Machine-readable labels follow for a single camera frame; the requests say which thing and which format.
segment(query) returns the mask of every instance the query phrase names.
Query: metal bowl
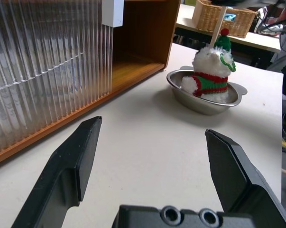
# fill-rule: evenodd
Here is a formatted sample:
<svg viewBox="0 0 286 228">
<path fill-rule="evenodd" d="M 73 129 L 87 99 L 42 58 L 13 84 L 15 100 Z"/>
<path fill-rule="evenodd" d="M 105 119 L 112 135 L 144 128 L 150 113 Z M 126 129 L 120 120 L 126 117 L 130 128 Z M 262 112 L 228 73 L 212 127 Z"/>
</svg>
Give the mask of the metal bowl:
<svg viewBox="0 0 286 228">
<path fill-rule="evenodd" d="M 184 91 L 181 87 L 182 78 L 184 76 L 190 76 L 193 73 L 193 70 L 175 70 L 167 75 L 167 81 L 171 85 L 177 101 L 198 113 L 205 115 L 222 113 L 230 107 L 237 106 L 241 102 L 242 96 L 247 94 L 246 88 L 239 84 L 229 82 L 228 99 L 225 104 L 193 96 L 192 94 Z"/>
</svg>

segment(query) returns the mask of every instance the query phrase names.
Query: wicker basket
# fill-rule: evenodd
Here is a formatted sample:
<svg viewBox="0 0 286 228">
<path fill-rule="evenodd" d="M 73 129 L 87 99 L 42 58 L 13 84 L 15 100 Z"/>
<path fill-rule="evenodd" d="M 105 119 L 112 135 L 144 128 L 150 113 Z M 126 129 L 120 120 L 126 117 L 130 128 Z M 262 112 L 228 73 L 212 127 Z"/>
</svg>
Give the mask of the wicker basket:
<svg viewBox="0 0 286 228">
<path fill-rule="evenodd" d="M 208 0 L 197 0 L 192 21 L 201 31 L 213 32 L 219 19 L 221 7 Z M 227 9 L 226 13 L 235 14 L 234 21 L 224 20 L 221 28 L 227 28 L 230 36 L 245 38 L 256 12 L 249 9 Z"/>
</svg>

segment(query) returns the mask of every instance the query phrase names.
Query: white table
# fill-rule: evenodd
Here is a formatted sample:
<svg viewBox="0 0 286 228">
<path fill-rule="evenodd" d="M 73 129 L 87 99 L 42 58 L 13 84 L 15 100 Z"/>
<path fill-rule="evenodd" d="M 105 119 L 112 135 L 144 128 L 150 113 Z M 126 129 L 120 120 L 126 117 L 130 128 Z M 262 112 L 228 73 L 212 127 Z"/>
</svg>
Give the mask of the white table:
<svg viewBox="0 0 286 228">
<path fill-rule="evenodd" d="M 194 26 L 192 22 L 193 13 L 194 13 L 194 6 L 181 4 L 177 16 L 176 27 L 209 35 L 210 34 L 209 32 L 200 31 Z M 262 50 L 271 51 L 274 53 L 279 53 L 281 50 L 279 39 L 274 37 L 263 36 L 260 34 L 249 32 L 245 38 L 238 38 L 231 36 L 229 36 L 229 38 L 231 39 L 232 42 Z"/>
<path fill-rule="evenodd" d="M 64 228 L 111 227 L 120 204 L 221 210 L 206 128 L 238 142 L 280 199 L 282 75 L 237 64 L 230 81 L 248 89 L 241 104 L 200 115 L 180 105 L 166 81 L 169 71 L 190 66 L 195 52 L 173 44 L 166 70 L 1 164 L 0 228 L 11 226 L 51 153 L 97 115 L 103 124 L 87 191 Z"/>
</svg>

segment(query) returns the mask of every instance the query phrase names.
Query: white plush toy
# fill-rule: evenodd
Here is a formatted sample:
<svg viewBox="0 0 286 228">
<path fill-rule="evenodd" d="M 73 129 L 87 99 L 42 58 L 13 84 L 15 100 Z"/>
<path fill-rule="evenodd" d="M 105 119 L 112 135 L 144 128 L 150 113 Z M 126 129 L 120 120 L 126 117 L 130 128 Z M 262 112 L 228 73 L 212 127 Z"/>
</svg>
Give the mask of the white plush toy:
<svg viewBox="0 0 286 228">
<path fill-rule="evenodd" d="M 182 89 L 194 96 L 218 103 L 227 103 L 227 81 L 236 70 L 228 30 L 223 29 L 214 48 L 204 47 L 193 61 L 194 74 L 183 77 Z"/>
</svg>

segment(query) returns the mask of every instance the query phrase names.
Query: red and green sweater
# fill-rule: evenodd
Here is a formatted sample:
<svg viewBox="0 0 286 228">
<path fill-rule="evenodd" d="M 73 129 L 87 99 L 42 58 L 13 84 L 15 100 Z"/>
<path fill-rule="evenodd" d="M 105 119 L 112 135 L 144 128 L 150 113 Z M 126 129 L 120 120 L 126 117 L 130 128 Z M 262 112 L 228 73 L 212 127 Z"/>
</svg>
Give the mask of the red and green sweater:
<svg viewBox="0 0 286 228">
<path fill-rule="evenodd" d="M 224 93 L 227 91 L 227 80 L 209 74 L 195 72 L 192 78 L 196 81 L 198 89 L 194 92 L 195 96 L 201 96 L 202 94 L 215 94 Z"/>
</svg>

